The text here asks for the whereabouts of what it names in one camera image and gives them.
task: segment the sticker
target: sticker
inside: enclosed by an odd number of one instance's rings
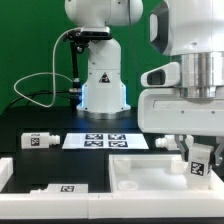
[[[87,134],[86,139],[88,140],[103,140],[102,134]]]
[[[103,147],[103,141],[85,141],[85,147]]]
[[[100,79],[100,83],[110,83],[110,79],[106,72],[103,74],[102,78]]]
[[[197,176],[204,176],[205,165],[202,163],[192,162],[191,163],[191,173]]]
[[[61,192],[74,192],[75,186],[62,186],[61,187]]]
[[[40,146],[39,138],[31,138],[31,146]]]
[[[109,140],[126,140],[126,136],[125,135],[111,134],[111,135],[108,136],[108,139]]]
[[[111,148],[128,148],[128,143],[125,141],[109,141],[109,147]]]

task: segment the black cable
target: black cable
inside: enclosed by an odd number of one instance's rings
[[[130,28],[130,39],[131,39],[131,49],[132,49],[132,58],[135,64],[135,72],[138,78],[137,87],[141,90],[141,82],[140,82],[140,70],[136,58],[136,51],[134,46],[134,36],[133,36],[133,29],[132,29],[132,22],[131,22],[131,0],[128,0],[128,17],[129,17],[129,28]]]
[[[60,95],[60,94],[64,94],[64,93],[69,93],[69,91],[57,91],[56,92],[56,95],[59,96],[59,97],[61,97],[61,98],[70,100],[71,99],[70,97],[64,97],[64,96],[61,96]],[[34,99],[36,96],[40,96],[40,95],[50,95],[50,94],[53,94],[53,92],[48,91],[48,90],[42,90],[42,91],[39,91],[39,92],[26,94],[25,96],[30,97],[31,99]],[[5,109],[3,110],[3,113],[5,113],[6,111],[8,111],[13,105],[15,105],[17,102],[19,102],[21,100],[27,100],[27,99],[25,99],[24,97],[19,97],[19,98],[13,100],[11,103],[9,103],[5,107]]]

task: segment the warning label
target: warning label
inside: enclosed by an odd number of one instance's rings
[[[106,72],[103,74],[102,78],[100,79],[100,83],[110,83],[110,79]]]

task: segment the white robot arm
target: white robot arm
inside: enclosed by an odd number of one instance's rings
[[[81,44],[89,49],[88,80],[82,87],[78,113],[96,119],[125,115],[130,106],[121,82],[121,47],[107,26],[137,22],[143,12],[142,0],[66,0],[65,9],[79,26],[75,38],[81,37]]]
[[[128,0],[66,0],[69,19],[79,27],[124,26],[129,24]],[[141,18],[143,4],[130,1],[131,22]]]
[[[217,138],[213,153],[200,144],[188,149],[179,135],[224,136],[223,9],[223,0],[164,0],[150,15],[150,41],[171,63],[142,76],[143,86],[152,88],[140,96],[139,127],[174,134],[189,159],[188,183],[199,186],[200,178],[210,178],[211,163],[222,163],[224,139]]]

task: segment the black and white pattern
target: black and white pattern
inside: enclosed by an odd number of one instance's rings
[[[31,146],[40,146],[39,138],[31,138]]]
[[[108,135],[108,139],[109,140],[116,140],[116,141],[118,141],[118,140],[126,140],[126,136],[122,135],[122,134],[120,134],[120,135],[118,135],[118,134],[110,134],[110,135]]]
[[[191,174],[203,177],[205,174],[205,165],[202,163],[192,162],[191,163]]]
[[[87,134],[87,140],[103,140],[103,134]]]
[[[61,187],[61,192],[74,192],[75,186],[62,186]]]
[[[85,141],[84,147],[103,147],[103,141]]]
[[[109,141],[109,147],[111,148],[128,148],[126,141]]]

